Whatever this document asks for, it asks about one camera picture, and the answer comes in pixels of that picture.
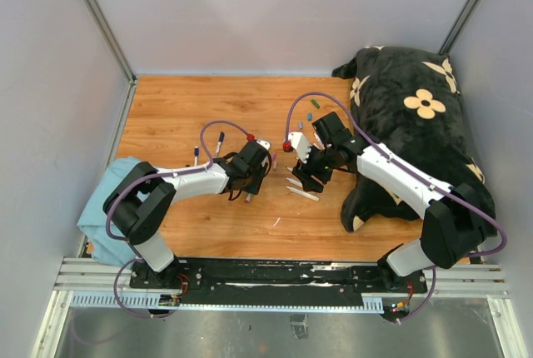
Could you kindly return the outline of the beige cap marker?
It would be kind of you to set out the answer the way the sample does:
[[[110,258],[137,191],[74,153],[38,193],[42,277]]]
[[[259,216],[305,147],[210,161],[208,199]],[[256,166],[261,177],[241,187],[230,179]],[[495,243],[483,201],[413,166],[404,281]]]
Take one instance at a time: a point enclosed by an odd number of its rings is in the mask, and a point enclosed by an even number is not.
[[[300,190],[300,189],[298,189],[298,188],[295,188],[295,187],[293,187],[293,186],[286,186],[286,189],[289,190],[289,191],[292,192],[292,193],[295,193],[295,194],[297,194],[297,195],[299,195],[299,196],[303,196],[303,197],[305,197],[305,198],[307,198],[307,199],[309,199],[309,200],[312,200],[312,201],[320,201],[320,198],[319,198],[318,196],[314,196],[314,195],[312,195],[312,194],[309,193],[309,192],[305,192],[305,191]]]

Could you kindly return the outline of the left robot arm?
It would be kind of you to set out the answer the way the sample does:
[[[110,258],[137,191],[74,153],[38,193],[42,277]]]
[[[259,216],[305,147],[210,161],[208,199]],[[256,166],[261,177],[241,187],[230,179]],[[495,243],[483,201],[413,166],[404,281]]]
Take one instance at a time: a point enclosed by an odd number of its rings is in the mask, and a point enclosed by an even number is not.
[[[106,232],[114,225],[136,254],[140,274],[147,271],[149,282],[170,288],[181,280],[184,270],[163,240],[160,226],[171,205],[206,195],[228,195],[229,201],[242,194],[256,195],[272,165],[271,145],[250,140],[239,152],[214,158],[208,163],[177,169],[158,168],[140,162],[103,203]]]

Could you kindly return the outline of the pink cap marker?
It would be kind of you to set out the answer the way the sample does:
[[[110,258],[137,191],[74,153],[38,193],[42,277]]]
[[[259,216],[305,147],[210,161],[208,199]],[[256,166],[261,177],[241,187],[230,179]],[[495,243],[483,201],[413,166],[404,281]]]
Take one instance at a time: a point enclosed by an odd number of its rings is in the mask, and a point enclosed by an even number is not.
[[[293,178],[289,178],[289,177],[287,177],[286,179],[287,179],[292,185],[295,185],[295,186],[298,186],[298,187],[300,187],[300,188],[303,188],[303,185],[302,185],[302,183],[301,183],[300,181],[297,181],[297,180],[295,180],[295,179],[293,179]]]

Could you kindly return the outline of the navy cap marker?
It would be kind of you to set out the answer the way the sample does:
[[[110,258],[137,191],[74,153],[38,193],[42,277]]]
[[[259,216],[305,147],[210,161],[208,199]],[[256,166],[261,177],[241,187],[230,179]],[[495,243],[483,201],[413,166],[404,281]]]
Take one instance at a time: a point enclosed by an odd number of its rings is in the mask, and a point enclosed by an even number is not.
[[[222,149],[222,143],[224,142],[224,138],[225,138],[225,133],[224,132],[220,132],[218,140],[217,140],[216,150],[215,150],[215,153],[214,153],[214,157],[215,158],[219,157],[219,155],[220,155],[220,152],[221,152],[221,149]]]

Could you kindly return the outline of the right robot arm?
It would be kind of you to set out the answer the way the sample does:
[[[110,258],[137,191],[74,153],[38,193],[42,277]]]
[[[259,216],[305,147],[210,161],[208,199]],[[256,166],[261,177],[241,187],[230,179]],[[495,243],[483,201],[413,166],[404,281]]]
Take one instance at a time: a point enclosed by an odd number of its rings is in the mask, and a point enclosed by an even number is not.
[[[481,210],[481,196],[469,185],[452,186],[399,158],[363,131],[352,134],[334,112],[312,124],[322,148],[302,132],[289,132],[283,148],[295,152],[293,174],[304,191],[321,193],[335,170],[346,169],[386,188],[423,220],[421,235],[387,252],[378,262],[377,280],[397,291],[412,273],[449,269],[490,235],[495,222]]]

